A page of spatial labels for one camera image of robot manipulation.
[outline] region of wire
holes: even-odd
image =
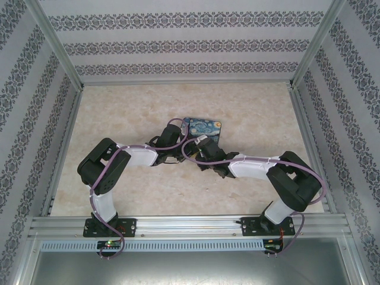
[[[263,158],[263,157],[244,157],[244,158],[239,158],[239,159],[227,159],[227,160],[212,161],[212,162],[203,162],[203,161],[198,161],[198,160],[192,159],[191,157],[188,157],[186,155],[186,153],[185,153],[185,146],[187,144],[191,143],[192,141],[195,141],[195,140],[196,140],[196,138],[192,138],[192,139],[186,141],[182,145],[182,154],[183,154],[183,156],[186,159],[190,160],[191,162],[194,162],[194,163],[197,163],[197,164],[202,164],[202,165],[216,165],[216,164],[231,163],[231,162],[242,162],[242,161],[246,161],[246,160],[251,160],[251,161],[254,161],[254,162],[269,162],[269,163],[285,164],[285,165],[293,166],[293,167],[296,167],[298,169],[301,169],[303,171],[306,171],[306,172],[310,173],[321,184],[321,186],[322,186],[322,194],[317,199],[315,199],[314,201],[311,201],[309,203],[309,205],[312,205],[312,204],[315,204],[315,203],[319,202],[320,200],[323,199],[323,197],[325,197],[325,195],[327,193],[327,186],[326,186],[326,183],[324,182],[324,180],[318,174],[316,174],[313,170],[308,169],[307,167],[299,165],[297,163],[292,163],[292,162],[287,162],[287,161],[282,161],[282,160],[275,160],[275,159],[266,159],[266,158]],[[299,236],[299,234],[300,234],[300,232],[302,230],[303,224],[305,223],[305,215],[303,213],[293,212],[291,214],[291,216],[293,216],[293,215],[301,215],[302,216],[302,222],[301,222],[300,227],[298,228],[297,233],[294,235],[293,239],[289,242],[289,244],[281,251],[281,254],[283,252],[286,252],[294,244],[294,242],[296,241],[296,238]]]
[[[106,174],[108,168],[110,167],[111,163],[113,162],[113,160],[115,159],[115,157],[124,149],[126,148],[144,148],[144,149],[148,149],[148,150],[171,150],[173,148],[176,148],[178,146],[180,146],[188,137],[188,134],[189,134],[189,128],[188,128],[188,123],[186,123],[183,119],[180,119],[180,118],[174,118],[174,119],[171,119],[167,124],[170,124],[171,122],[173,121],[181,121],[185,126],[185,136],[183,137],[183,139],[171,146],[171,147],[149,147],[147,145],[126,145],[126,146],[123,146],[123,147],[119,147],[115,152],[114,154],[112,155],[112,157],[108,160],[108,163],[107,165],[104,167],[103,171],[101,172],[101,174],[99,175],[99,177],[96,179],[95,183],[93,184],[93,186],[90,188],[90,204],[91,204],[91,207],[93,209],[93,213],[95,215],[95,217],[102,223],[104,224],[108,229],[110,229],[111,231],[113,231],[114,233],[116,233],[119,237],[120,237],[120,241],[122,242],[122,245],[120,247],[120,250],[117,251],[114,255],[112,256],[103,256],[102,255],[102,252],[105,248],[101,248],[100,251],[99,251],[99,255],[100,255],[100,258],[106,258],[108,260],[112,259],[112,258],[115,258],[117,257],[119,254],[122,253],[122,251],[124,250],[124,247],[125,247],[125,239],[124,239],[124,236],[121,232],[119,232],[118,230],[116,230],[115,228],[113,228],[112,226],[110,226],[106,221],[103,220],[103,218],[98,214],[97,210],[96,210],[96,207],[95,207],[95,203],[94,203],[94,198],[93,198],[93,195],[94,195],[94,190],[95,188],[98,186],[99,182],[103,179],[104,175]]]

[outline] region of perforated metal strip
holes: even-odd
[[[42,252],[94,252],[97,241],[44,241]],[[262,251],[262,239],[223,240],[130,240],[125,252]]]

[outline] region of metal frame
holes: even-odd
[[[308,69],[310,63],[312,62],[316,52],[321,46],[323,40],[328,34],[329,29],[333,25],[335,19],[337,18],[340,10],[343,5],[346,3],[346,0],[333,0],[330,7],[328,8],[325,16],[322,19],[321,24],[319,25],[316,33],[314,34],[313,39],[311,40],[304,56],[299,63],[296,72],[292,78],[293,86],[298,86],[302,77],[304,76],[306,70]]]
[[[213,240],[217,242],[261,240],[263,237],[260,236],[242,236],[241,225],[235,223],[241,217],[243,216],[133,217],[137,219],[136,237],[126,238],[126,242],[128,244],[140,241],[160,243],[173,240],[209,240],[210,242],[213,242]],[[85,220],[86,217],[33,218],[26,247],[21,257],[21,264],[13,284],[30,284],[44,242],[54,243],[54,241],[59,242],[60,240],[64,240],[75,245],[84,241],[108,240],[108,238],[83,237]],[[293,221],[295,229],[298,230],[301,218],[294,217]],[[336,238],[340,242],[341,255],[351,284],[368,284],[345,214],[305,214],[305,225],[299,238]],[[78,246],[78,249],[67,248],[60,251],[88,252],[89,250],[82,250]]]
[[[77,115],[78,115],[78,111],[79,111],[79,107],[80,107],[82,95],[83,95],[82,90],[78,90],[77,92],[79,94],[77,94],[76,98],[75,98],[74,110],[71,112],[71,115],[69,118],[68,129],[66,131],[64,140],[62,142],[62,148],[61,148],[61,151],[60,151],[60,153],[58,155],[58,159],[57,159],[57,167],[54,171],[52,183],[50,183],[50,188],[47,192],[46,202],[42,208],[41,216],[47,216],[49,214],[49,208],[50,208],[51,200],[52,200],[52,197],[57,192],[59,179],[61,177],[62,169],[64,168],[64,163],[65,163],[67,151],[69,148],[71,135],[72,135],[72,132],[74,130],[75,121],[77,120]]]
[[[59,62],[62,64],[65,72],[69,76],[71,82],[75,86],[76,90],[81,91],[83,87],[83,82],[81,81],[77,70],[72,64],[63,44],[59,40],[51,22],[46,16],[44,10],[41,7],[39,0],[25,0],[29,11],[31,12],[33,18],[36,20],[41,31],[45,35],[45,38],[49,42],[51,48],[55,52]]]

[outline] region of wall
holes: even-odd
[[[25,3],[0,0],[0,284],[41,213],[76,90]]]
[[[298,86],[336,207],[380,284],[380,1],[347,1]]]
[[[331,0],[40,1],[85,83],[291,79]]]

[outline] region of robotic arm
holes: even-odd
[[[83,183],[91,188],[106,167],[102,161],[110,160],[118,151],[107,165],[108,169],[100,182],[93,188],[91,202],[94,211],[91,216],[97,232],[111,236],[114,230],[110,227],[115,229],[118,225],[112,188],[124,168],[157,166],[165,163],[168,157],[176,158],[178,163],[185,159],[192,160],[202,171],[213,169],[222,178],[252,177],[270,181],[279,199],[269,204],[259,218],[261,230],[267,233],[274,232],[277,225],[293,212],[303,212],[321,188],[321,181],[311,174],[310,167],[291,151],[278,157],[251,157],[237,152],[226,154],[205,135],[198,138],[186,136],[187,132],[183,136],[179,127],[168,125],[161,136],[154,137],[148,144],[124,147],[105,138],[91,151],[78,167]],[[178,139],[187,141],[176,144]]]

